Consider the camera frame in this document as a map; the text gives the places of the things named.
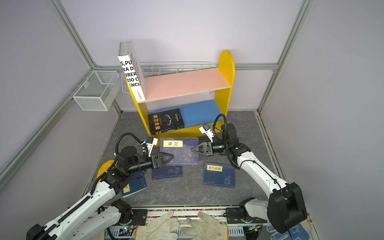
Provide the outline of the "blue booklet yellow label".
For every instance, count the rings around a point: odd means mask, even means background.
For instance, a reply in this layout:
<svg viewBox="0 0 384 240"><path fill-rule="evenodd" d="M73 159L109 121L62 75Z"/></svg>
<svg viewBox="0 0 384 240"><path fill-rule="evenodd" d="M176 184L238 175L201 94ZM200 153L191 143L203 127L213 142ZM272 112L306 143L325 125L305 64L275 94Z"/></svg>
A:
<svg viewBox="0 0 384 240"><path fill-rule="evenodd" d="M203 185L236 188L235 168L232 165L205 163Z"/></svg>
<svg viewBox="0 0 384 240"><path fill-rule="evenodd" d="M160 152L174 156L169 166L198 166L199 155L192 152L198 144L198 138L162 138Z"/></svg>
<svg viewBox="0 0 384 240"><path fill-rule="evenodd" d="M127 198L147 188L147 182L143 172L134 173L133 178L122 190L122 197Z"/></svg>

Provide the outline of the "black book antler cover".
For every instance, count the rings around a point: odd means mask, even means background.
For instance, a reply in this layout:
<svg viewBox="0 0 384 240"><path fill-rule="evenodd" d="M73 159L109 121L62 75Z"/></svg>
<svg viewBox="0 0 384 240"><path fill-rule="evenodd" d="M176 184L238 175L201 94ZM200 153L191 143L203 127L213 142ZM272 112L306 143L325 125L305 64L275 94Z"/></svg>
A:
<svg viewBox="0 0 384 240"><path fill-rule="evenodd" d="M180 109L149 114L149 129L151 135L167 133L185 127Z"/></svg>

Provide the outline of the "white book black lettering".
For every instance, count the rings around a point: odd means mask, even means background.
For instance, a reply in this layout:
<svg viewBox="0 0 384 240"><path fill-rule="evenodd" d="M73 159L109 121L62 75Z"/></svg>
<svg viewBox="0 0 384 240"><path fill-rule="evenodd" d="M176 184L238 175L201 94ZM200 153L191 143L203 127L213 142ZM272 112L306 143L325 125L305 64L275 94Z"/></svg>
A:
<svg viewBox="0 0 384 240"><path fill-rule="evenodd" d="M133 41L120 42L119 61L131 94L138 103L146 101L146 82Z"/></svg>

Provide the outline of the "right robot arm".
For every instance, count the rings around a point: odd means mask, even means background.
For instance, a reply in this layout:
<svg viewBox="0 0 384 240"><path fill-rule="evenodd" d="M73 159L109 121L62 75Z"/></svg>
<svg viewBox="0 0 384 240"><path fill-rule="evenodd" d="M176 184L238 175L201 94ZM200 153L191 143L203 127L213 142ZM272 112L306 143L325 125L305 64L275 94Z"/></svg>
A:
<svg viewBox="0 0 384 240"><path fill-rule="evenodd" d="M288 183L269 170L257 159L251 149L241 143L233 124L225 122L217 137L216 124L204 124L199 128L209 139L192 148L203 156L225 155L237 170L244 170L261 187L267 201L248 198L239 204L238 216L245 222L258 218L272 224L281 234L308 218L303 193L298 184Z"/></svg>

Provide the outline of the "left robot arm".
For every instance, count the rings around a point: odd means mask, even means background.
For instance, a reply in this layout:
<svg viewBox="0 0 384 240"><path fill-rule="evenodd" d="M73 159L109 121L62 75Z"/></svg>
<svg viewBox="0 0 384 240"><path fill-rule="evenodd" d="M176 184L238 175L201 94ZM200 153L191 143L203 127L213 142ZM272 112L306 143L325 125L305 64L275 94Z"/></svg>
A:
<svg viewBox="0 0 384 240"><path fill-rule="evenodd" d="M97 177L89 193L44 226L36 224L31 227L26 238L66 240L70 237L79 238L81 234L90 236L87 233L90 227L103 230L114 224L140 224L141 220L134 215L131 205L123 200L114 201L91 221L88 222L87 218L120 193L133 180L134 173L160 169L170 162L174 155L150 154L147 141L140 140L132 133L124 133L118 138L115 154L115 160Z"/></svg>

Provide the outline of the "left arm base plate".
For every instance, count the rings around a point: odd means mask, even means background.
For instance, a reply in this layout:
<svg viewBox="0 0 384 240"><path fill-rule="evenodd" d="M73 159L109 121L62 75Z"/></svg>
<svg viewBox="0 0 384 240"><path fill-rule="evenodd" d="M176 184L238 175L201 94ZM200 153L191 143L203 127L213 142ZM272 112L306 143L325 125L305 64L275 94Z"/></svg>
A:
<svg viewBox="0 0 384 240"><path fill-rule="evenodd" d="M144 226L148 216L147 209L133 209L121 214L119 224L122 226Z"/></svg>

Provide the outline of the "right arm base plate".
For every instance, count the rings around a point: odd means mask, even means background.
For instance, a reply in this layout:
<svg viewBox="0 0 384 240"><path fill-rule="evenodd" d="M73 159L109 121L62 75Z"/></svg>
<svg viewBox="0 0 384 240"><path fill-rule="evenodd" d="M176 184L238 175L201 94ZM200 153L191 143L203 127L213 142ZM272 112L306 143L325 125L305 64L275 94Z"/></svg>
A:
<svg viewBox="0 0 384 240"><path fill-rule="evenodd" d="M242 208L226 208L223 216L226 218L228 224L265 224L264 219L247 217Z"/></svg>

